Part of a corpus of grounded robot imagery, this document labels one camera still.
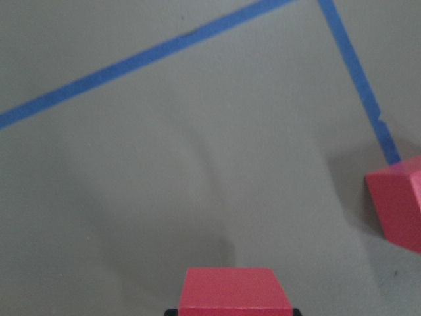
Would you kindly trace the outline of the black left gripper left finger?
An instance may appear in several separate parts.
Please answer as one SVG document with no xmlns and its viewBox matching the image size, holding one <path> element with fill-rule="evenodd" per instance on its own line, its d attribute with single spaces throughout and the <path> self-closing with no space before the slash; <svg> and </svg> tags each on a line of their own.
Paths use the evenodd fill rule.
<svg viewBox="0 0 421 316">
<path fill-rule="evenodd" d="M 178 315 L 178 310 L 177 309 L 167 309 L 164 312 L 164 316 L 177 316 Z"/>
</svg>

